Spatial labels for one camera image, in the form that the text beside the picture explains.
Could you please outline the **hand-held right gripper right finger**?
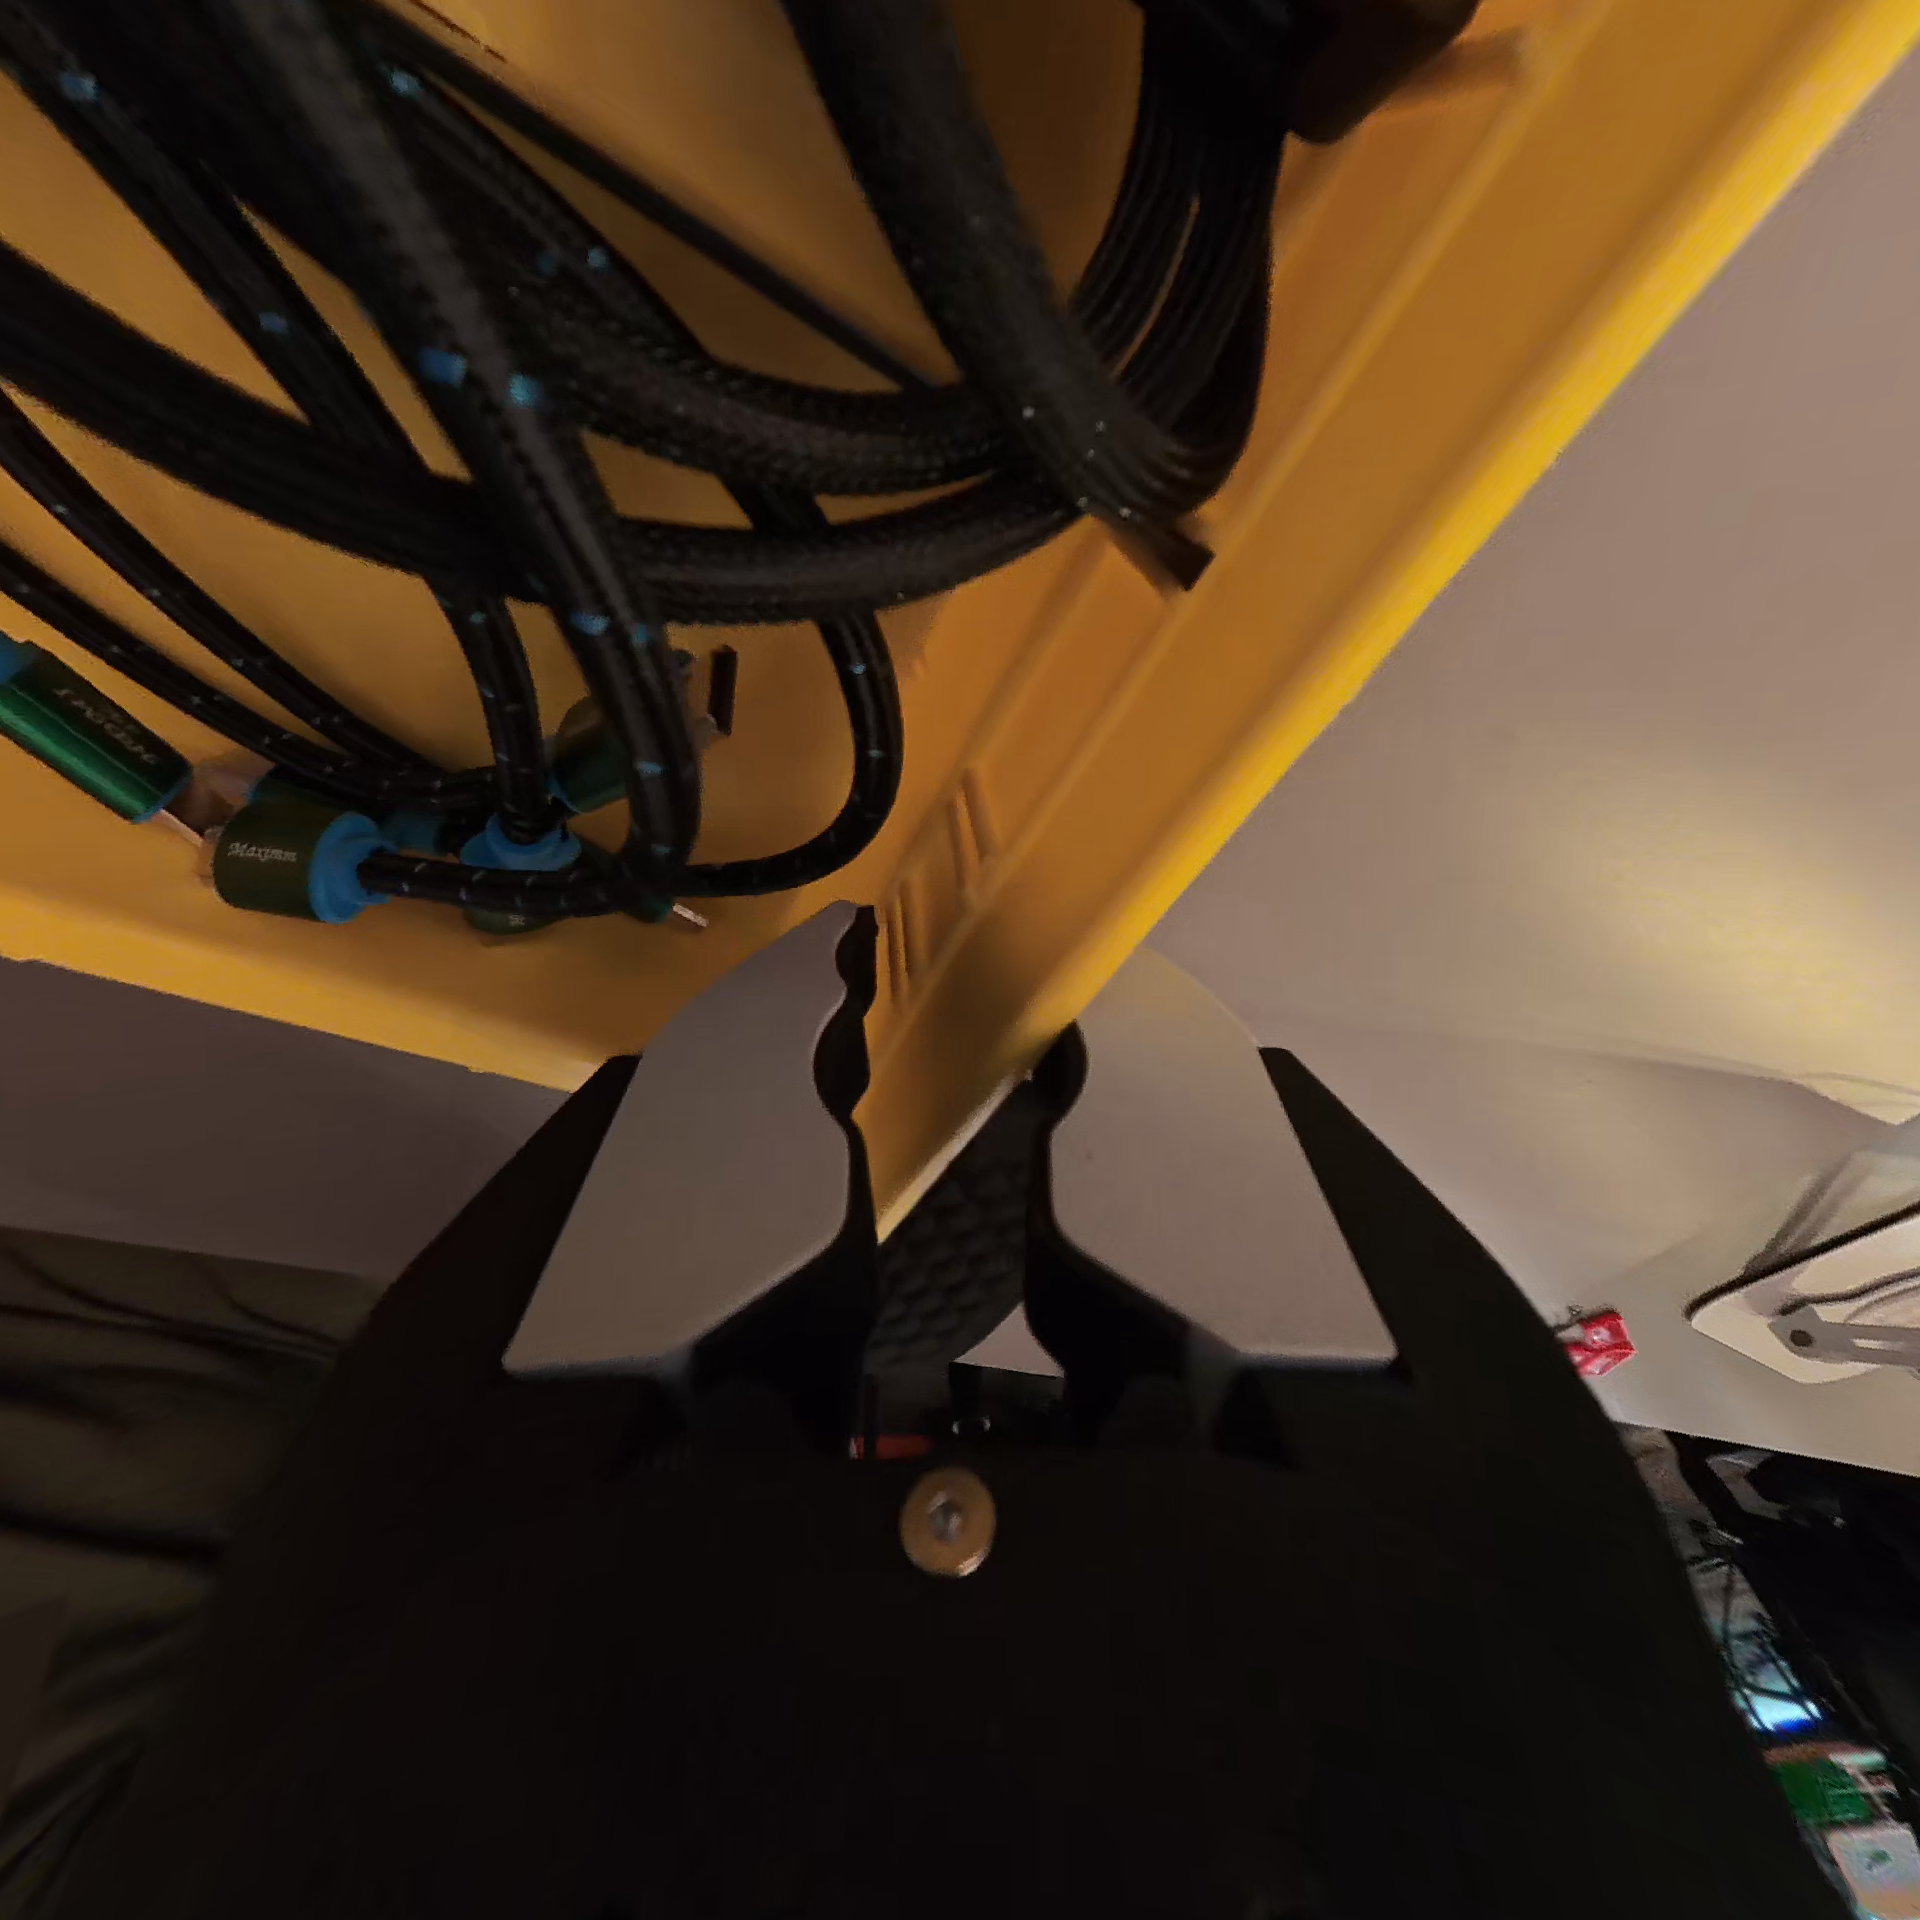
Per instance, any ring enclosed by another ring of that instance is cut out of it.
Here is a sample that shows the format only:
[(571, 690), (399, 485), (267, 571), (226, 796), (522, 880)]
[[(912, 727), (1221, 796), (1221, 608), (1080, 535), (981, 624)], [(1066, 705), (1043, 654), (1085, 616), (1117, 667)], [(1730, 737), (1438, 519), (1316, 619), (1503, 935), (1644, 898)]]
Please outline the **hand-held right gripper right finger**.
[(1140, 950), (1037, 1086), (1025, 1315), (1073, 1402), (1390, 1373), (1397, 1341), (1260, 1047), (1207, 986)]

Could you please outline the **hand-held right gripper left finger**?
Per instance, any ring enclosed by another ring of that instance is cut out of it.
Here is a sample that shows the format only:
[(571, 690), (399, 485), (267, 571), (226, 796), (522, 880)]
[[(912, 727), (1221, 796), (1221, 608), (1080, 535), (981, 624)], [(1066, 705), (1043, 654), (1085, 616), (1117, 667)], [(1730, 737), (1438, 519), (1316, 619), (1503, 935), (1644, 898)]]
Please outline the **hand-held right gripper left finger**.
[(858, 1105), (875, 912), (828, 904), (637, 1053), (504, 1347), (511, 1379), (750, 1386), (855, 1419), (880, 1308)]

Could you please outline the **yellow plastic bin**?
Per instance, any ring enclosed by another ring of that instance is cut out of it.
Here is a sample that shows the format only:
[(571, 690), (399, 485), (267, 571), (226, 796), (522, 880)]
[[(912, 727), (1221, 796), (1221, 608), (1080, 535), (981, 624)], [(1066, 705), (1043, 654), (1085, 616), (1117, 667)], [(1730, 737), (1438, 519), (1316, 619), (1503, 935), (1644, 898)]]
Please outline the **yellow plastic bin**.
[[(1916, 45), (1914, 3), (5, 3), (3, 628), (194, 776), (3, 746), (3, 956), (571, 1090), (875, 912), (881, 1205), (1099, 994)], [(262, 778), (561, 819), (481, 935), (226, 906)]]

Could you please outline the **pile of colourful packets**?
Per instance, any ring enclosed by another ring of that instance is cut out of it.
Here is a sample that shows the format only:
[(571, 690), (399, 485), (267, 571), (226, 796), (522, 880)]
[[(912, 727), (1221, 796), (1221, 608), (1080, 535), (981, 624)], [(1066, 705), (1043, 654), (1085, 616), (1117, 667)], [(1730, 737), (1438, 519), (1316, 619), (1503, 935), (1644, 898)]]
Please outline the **pile of colourful packets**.
[(1857, 1918), (1916, 1918), (1916, 1816), (1881, 1746), (1842, 1727), (1762, 1636), (1723, 1643), (1738, 1714)]

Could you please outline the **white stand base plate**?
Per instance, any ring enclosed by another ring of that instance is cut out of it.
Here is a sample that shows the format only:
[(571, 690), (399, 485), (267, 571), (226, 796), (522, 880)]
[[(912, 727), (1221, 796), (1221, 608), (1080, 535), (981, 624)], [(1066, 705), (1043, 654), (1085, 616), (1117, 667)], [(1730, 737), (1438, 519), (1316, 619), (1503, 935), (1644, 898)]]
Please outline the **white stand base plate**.
[(1796, 1384), (1916, 1375), (1916, 1117), (1818, 1173), (1686, 1325)]

